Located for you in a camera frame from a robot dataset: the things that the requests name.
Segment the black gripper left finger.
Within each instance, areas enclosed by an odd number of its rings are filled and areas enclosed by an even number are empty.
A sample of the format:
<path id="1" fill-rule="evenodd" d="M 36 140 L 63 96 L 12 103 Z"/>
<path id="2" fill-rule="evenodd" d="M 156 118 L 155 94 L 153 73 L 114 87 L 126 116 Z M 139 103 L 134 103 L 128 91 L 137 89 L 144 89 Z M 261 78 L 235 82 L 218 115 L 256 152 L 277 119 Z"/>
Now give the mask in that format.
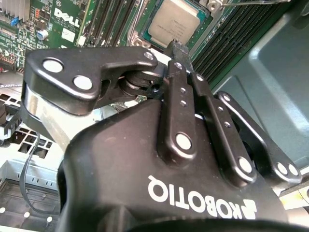
<path id="1" fill-rule="evenodd" d="M 193 88 L 181 44 L 45 49 L 27 53 L 22 119 L 89 166 L 197 156 Z"/>

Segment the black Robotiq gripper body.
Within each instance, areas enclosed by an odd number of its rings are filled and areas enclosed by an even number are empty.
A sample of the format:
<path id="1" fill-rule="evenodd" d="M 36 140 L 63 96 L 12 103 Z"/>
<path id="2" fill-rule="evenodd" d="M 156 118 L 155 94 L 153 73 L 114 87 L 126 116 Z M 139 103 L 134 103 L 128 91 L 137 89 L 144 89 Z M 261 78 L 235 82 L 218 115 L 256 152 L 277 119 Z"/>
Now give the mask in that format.
<path id="1" fill-rule="evenodd" d="M 260 175 L 238 188 L 224 176 L 206 124 L 186 166 L 157 153 L 162 103 L 148 100 L 78 133 L 58 171 L 59 232 L 305 232 Z"/>

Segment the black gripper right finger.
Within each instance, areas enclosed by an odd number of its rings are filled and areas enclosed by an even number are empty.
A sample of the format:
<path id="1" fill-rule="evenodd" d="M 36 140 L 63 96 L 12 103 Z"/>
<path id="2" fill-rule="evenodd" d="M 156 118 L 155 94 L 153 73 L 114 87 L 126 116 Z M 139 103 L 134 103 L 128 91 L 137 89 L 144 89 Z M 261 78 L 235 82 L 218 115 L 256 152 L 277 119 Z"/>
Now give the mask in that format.
<path id="1" fill-rule="evenodd" d="M 204 117 L 219 169 L 233 185 L 244 187 L 262 176 L 271 188 L 289 188 L 302 181 L 292 160 L 224 91 L 212 94 L 205 77 L 193 70 L 189 50 L 180 46 L 189 71 L 197 113 Z"/>

